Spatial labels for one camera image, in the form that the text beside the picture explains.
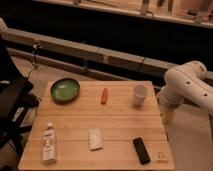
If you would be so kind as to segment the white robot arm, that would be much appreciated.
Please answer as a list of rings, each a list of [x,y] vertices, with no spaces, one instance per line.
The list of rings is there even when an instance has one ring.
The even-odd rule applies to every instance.
[[[207,69],[200,61],[178,65],[165,72],[165,85],[157,93],[163,123],[170,124],[174,110],[188,99],[209,114],[213,142],[213,87],[204,82]]]

